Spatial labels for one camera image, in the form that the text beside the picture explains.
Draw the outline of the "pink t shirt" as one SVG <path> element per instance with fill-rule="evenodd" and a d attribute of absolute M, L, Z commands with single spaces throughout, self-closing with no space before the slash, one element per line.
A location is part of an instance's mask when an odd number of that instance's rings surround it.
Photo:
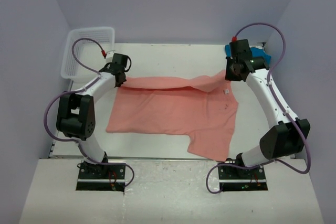
<path fill-rule="evenodd" d="M 106 131 L 187 135 L 189 153 L 225 161 L 237 110 L 225 71 L 193 79 L 129 77 L 117 90 Z"/>

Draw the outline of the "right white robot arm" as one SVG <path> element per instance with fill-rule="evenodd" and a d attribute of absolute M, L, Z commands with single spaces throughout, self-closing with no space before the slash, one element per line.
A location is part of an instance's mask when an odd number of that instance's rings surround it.
<path fill-rule="evenodd" d="M 247 39 L 234 37 L 229 48 L 225 79 L 243 81 L 249 86 L 269 126 L 256 147 L 236 156 L 234 172 L 239 178 L 246 178 L 254 168 L 281 162 L 284 156 L 308 150 L 310 123 L 300 119 L 288 106 L 272 78 L 268 63 L 264 57 L 253 56 Z"/>

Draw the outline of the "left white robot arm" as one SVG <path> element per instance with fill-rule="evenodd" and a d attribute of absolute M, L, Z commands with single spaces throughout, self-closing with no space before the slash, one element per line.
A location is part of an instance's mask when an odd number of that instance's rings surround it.
<path fill-rule="evenodd" d="M 104 179 L 112 172 L 107 154 L 94 135 L 96 127 L 95 102 L 113 88 L 126 82 L 126 73 L 132 66 L 131 58 L 114 53 L 95 79 L 83 88 L 63 93 L 59 98 L 56 128 L 66 140 L 74 142 L 84 157 L 79 165 L 81 178 Z"/>

